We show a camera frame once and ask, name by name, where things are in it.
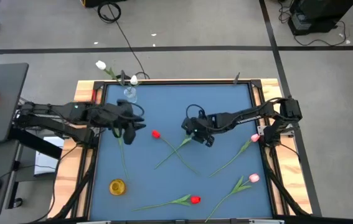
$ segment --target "blue table surface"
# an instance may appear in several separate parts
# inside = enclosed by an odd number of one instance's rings
[[[226,199],[212,218],[268,218],[271,217],[269,195],[264,178],[259,145],[253,143],[229,166],[209,177],[226,164],[252,134],[255,122],[238,125],[232,131],[216,134],[212,147],[191,141],[179,150],[183,159],[199,175],[188,169],[174,154],[157,169],[156,164],[166,158],[172,149],[162,140],[154,139],[152,130],[177,147],[185,137],[181,124],[186,107],[201,105],[207,114],[236,112],[251,108],[248,86],[241,85],[141,85],[137,87],[137,104],[146,111],[147,127],[137,131],[132,145],[124,145],[126,178],[121,162],[121,151],[111,131],[105,131],[96,164],[90,209],[91,221],[103,220],[177,220],[206,219],[221,199],[230,193],[239,178],[257,173],[261,180]],[[121,86],[109,86],[107,103],[125,99]],[[189,116],[197,116],[191,108]],[[113,179],[122,179],[127,192],[122,196],[110,194],[108,186]],[[201,203],[190,207],[170,204],[164,207],[132,212],[135,208],[157,205],[184,195],[198,195]]]

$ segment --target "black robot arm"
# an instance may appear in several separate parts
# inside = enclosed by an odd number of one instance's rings
[[[124,131],[125,144],[132,144],[136,131],[146,126],[140,123],[144,121],[142,117],[133,114],[132,104],[125,100],[118,100],[117,105],[74,102],[58,106],[27,102],[20,105],[18,109],[19,116],[14,120],[16,127],[38,126],[70,136],[74,141],[84,144],[90,144],[95,135],[90,128],[108,128],[113,131],[116,138],[120,138]],[[62,119],[73,125],[88,125],[88,128],[74,128],[55,119]]]
[[[280,105],[280,113],[275,111],[274,106]],[[200,108],[196,118],[190,118],[187,110],[191,106]],[[206,141],[206,146],[214,143],[213,134],[225,133],[232,130],[236,125],[243,124],[260,118],[273,118],[275,122],[267,126],[264,132],[264,140],[267,145],[275,146],[280,143],[280,134],[285,131],[291,123],[296,123],[302,119],[301,109],[298,101],[292,98],[273,98],[260,106],[238,111],[236,113],[216,113],[206,115],[202,107],[190,105],[186,109],[186,119],[182,123],[182,128],[186,134],[193,134],[193,140],[200,143]]]

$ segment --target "wooden table frame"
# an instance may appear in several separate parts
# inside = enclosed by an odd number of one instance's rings
[[[275,78],[266,79],[240,79],[240,82],[250,81],[252,92],[254,95],[255,104],[260,105],[261,102],[269,100],[274,97],[281,97],[280,86],[278,80]],[[100,81],[79,81],[75,92],[74,101],[96,101],[101,102],[103,90],[100,87],[100,82],[115,83],[114,80],[100,80]],[[155,83],[155,82],[197,82],[210,83],[210,82],[222,82],[232,84],[232,79],[183,79],[183,80],[143,80],[144,83]],[[259,119],[258,123],[261,126],[272,123],[273,121]],[[300,138],[302,144],[302,137],[299,131],[295,132],[295,138]],[[281,143],[296,150],[295,138],[289,138],[288,136],[281,136]],[[72,140],[66,140],[64,144],[64,150],[62,154],[67,153],[70,149],[75,146]],[[308,167],[306,153],[304,147],[299,146],[299,154],[301,156],[301,163],[295,153],[283,146],[276,147],[276,156],[270,157],[270,149],[265,148],[266,156],[271,168],[275,174],[278,175],[287,189],[292,195],[298,205],[308,213],[314,213],[317,216],[321,216],[318,199],[316,192],[313,187],[313,181]],[[48,217],[52,217],[57,214],[62,206],[67,202],[72,192],[74,191],[77,182],[82,178],[84,172],[86,172],[89,163],[92,158],[91,149],[76,148],[72,153],[65,157],[60,166],[56,177],[55,183],[55,203],[52,211]],[[274,208],[272,206],[272,213],[277,215],[293,215],[291,208],[285,203],[283,197],[281,197],[278,189],[274,183],[268,180],[270,184],[270,197],[274,198]],[[92,185],[85,186],[83,192],[80,195],[78,203],[74,206],[73,212],[69,213],[69,217],[83,217],[88,214],[87,204],[90,203],[90,194],[86,194],[91,190]]]

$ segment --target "wooden edge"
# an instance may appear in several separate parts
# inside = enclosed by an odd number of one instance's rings
[[[232,78],[221,78],[221,79],[175,79],[173,81],[233,81],[234,79]],[[244,79],[239,79],[239,80],[252,80],[249,78],[244,78]],[[274,97],[281,97],[281,91],[280,91],[280,86],[278,83],[278,80],[276,78],[262,78],[260,79],[262,82],[262,90],[263,94],[265,97],[265,100],[269,100]],[[94,82],[116,82],[114,80],[80,80],[78,81],[77,84],[77,89],[75,90],[75,97],[74,101],[91,101],[92,100],[92,94],[93,94],[93,84]],[[169,79],[155,79],[155,80],[141,80],[142,82],[166,82],[169,81]],[[101,100],[101,89],[99,89],[96,92],[96,102],[99,103]],[[254,88],[254,95],[255,95],[255,101],[259,105],[260,100],[259,100],[259,95],[257,88]],[[264,120],[261,119],[260,121],[261,125],[264,125]],[[72,140],[69,140],[65,142],[64,144],[64,149],[70,149],[75,145],[75,143]],[[294,139],[293,138],[288,138],[286,136],[281,137],[281,142],[296,150]],[[293,152],[290,150],[284,148],[283,146],[278,146],[276,147],[277,150],[277,155],[278,155],[278,160],[280,164],[280,169],[281,169],[281,175],[283,178],[283,183],[288,190],[288,192],[293,196],[293,198],[296,200],[296,202],[301,206],[301,208],[308,213],[311,213],[311,206],[309,202],[309,197],[308,197],[308,192],[306,190],[306,185],[304,183],[303,179],[303,174],[302,174],[302,169],[299,163],[299,160]],[[269,157],[269,149],[266,149],[266,154],[268,156],[269,163],[271,167],[273,167],[273,162],[271,158]],[[56,201],[55,205],[52,209],[52,211],[49,213],[48,217],[52,217],[55,214],[57,214],[61,207],[64,205],[65,202],[69,199],[69,196],[71,196],[72,192],[75,189],[75,184],[77,182],[77,173],[78,173],[78,166],[80,164],[80,159],[82,155],[82,149],[75,149],[74,152],[72,152],[69,155],[69,158],[64,158],[62,163],[59,166],[59,172],[56,177],[56,184],[55,184],[55,196],[56,196]],[[92,157],[92,150],[89,150],[88,156],[87,156],[87,161],[85,164],[85,172],[87,170],[87,167],[90,163],[90,159]],[[277,190],[276,186],[272,183],[273,185],[273,193],[275,196],[275,202],[276,202],[276,207],[278,214],[283,214],[283,210],[281,207],[281,199],[280,199],[280,193]],[[78,206],[78,212],[77,216],[80,217],[83,214],[83,207],[85,205],[85,195],[86,195],[86,187],[84,188],[83,192],[80,195],[80,200],[79,200],[79,206]]]

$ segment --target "concrete floor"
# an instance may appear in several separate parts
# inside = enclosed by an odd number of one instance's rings
[[[265,2],[277,45],[297,46],[287,24],[278,21],[276,0]],[[258,1],[128,0],[120,6],[120,25],[133,47],[270,46]],[[342,20],[353,45],[353,7]],[[93,9],[84,9],[77,0],[2,1],[0,22],[0,49],[127,47],[115,24],[102,23]],[[341,28],[300,40],[336,43],[342,40],[339,33]],[[232,78],[238,72],[241,78],[279,78],[270,50],[136,55],[151,78]],[[288,86],[303,112],[300,125],[322,214],[353,218],[353,50],[280,55]],[[106,78],[96,68],[97,60],[118,72],[139,71],[130,52],[0,55],[0,63],[29,63],[24,98],[52,104],[72,100],[78,80]],[[51,182],[23,183],[19,194],[28,202],[2,212],[0,222],[29,222],[43,215],[50,188]]]

